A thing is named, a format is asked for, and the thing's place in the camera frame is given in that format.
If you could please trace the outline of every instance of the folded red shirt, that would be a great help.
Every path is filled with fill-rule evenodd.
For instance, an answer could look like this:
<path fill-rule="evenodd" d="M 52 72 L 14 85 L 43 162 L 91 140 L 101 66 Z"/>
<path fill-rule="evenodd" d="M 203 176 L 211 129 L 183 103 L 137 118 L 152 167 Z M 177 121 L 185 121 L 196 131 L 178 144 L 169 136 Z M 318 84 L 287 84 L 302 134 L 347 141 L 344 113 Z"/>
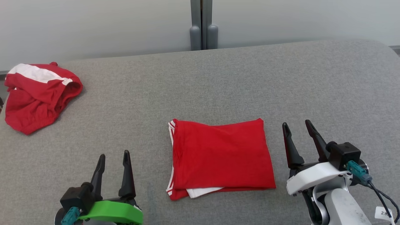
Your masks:
<path fill-rule="evenodd" d="M 8 72 L 4 85 L 10 92 L 5 121 L 26 135 L 54 123 L 82 91 L 80 79 L 55 62 L 18 64 Z"/>
<path fill-rule="evenodd" d="M 171 200 L 276 188 L 262 119 L 222 126 L 174 119 L 169 127 L 173 168 L 166 191 Z"/>

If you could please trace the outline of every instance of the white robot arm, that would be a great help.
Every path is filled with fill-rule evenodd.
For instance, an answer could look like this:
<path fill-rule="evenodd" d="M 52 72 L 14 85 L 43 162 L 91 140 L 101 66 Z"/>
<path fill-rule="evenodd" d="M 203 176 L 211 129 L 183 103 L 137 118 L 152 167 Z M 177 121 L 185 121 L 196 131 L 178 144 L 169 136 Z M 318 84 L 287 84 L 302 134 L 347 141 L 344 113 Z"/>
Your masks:
<path fill-rule="evenodd" d="M 368 166 L 360 159 L 361 151 L 348 142 L 340 145 L 335 142 L 326 144 L 311 121 L 306 120 L 306 126 L 318 151 L 317 163 L 304 164 L 304 159 L 292 141 L 289 126 L 286 123 L 282 125 L 290 168 L 286 184 L 288 193 L 303 195 L 313 225 L 371 225 L 348 191 L 349 186 L 356 184 L 376 190 L 368 175 Z M 384 204 L 378 193 L 380 191 L 375 192 Z M 398 211 L 397 205 L 390 200 Z M 385 204 L 384 207 L 394 225 L 399 215 L 394 219 Z"/>

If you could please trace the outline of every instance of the gray metal bracket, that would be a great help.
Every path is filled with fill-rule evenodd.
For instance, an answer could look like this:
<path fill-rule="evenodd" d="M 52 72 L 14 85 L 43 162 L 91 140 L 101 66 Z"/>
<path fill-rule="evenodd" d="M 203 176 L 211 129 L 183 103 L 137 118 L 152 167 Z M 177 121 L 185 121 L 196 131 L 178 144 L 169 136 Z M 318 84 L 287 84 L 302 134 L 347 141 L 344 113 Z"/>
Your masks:
<path fill-rule="evenodd" d="M 190 49 L 192 51 L 201 50 L 201 5 L 200 0 L 190 0 L 192 11 L 192 27 L 190 33 Z"/>
<path fill-rule="evenodd" d="M 202 49 L 218 48 L 218 26 L 212 24 L 212 0 L 203 0 Z"/>

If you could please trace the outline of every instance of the teal connector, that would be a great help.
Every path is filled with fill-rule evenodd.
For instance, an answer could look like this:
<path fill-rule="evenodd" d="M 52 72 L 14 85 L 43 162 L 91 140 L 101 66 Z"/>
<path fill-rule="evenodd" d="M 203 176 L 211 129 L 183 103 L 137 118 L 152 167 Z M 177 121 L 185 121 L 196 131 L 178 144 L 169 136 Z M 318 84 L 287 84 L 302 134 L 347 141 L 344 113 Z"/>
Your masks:
<path fill-rule="evenodd" d="M 369 181 L 372 181 L 372 176 L 367 174 L 367 171 L 353 160 L 347 162 L 346 169 L 359 178 L 361 183 L 364 185 L 367 185 Z"/>
<path fill-rule="evenodd" d="M 61 225 L 73 225 L 80 216 L 80 211 L 77 207 L 71 207 L 61 221 Z"/>

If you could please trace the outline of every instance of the red shorts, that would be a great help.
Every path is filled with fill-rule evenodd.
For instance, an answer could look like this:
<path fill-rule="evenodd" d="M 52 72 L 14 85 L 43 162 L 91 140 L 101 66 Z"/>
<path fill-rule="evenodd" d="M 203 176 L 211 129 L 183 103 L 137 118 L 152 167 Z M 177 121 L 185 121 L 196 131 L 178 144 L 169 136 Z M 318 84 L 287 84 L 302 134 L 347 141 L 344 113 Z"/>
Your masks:
<path fill-rule="evenodd" d="M 18 64 L 8 72 L 4 85 L 10 92 L 5 121 L 26 135 L 54 123 L 82 91 L 80 79 L 55 62 Z"/>
<path fill-rule="evenodd" d="M 262 119 L 222 126 L 174 119 L 169 130 L 173 168 L 166 191 L 171 200 L 276 188 Z"/>

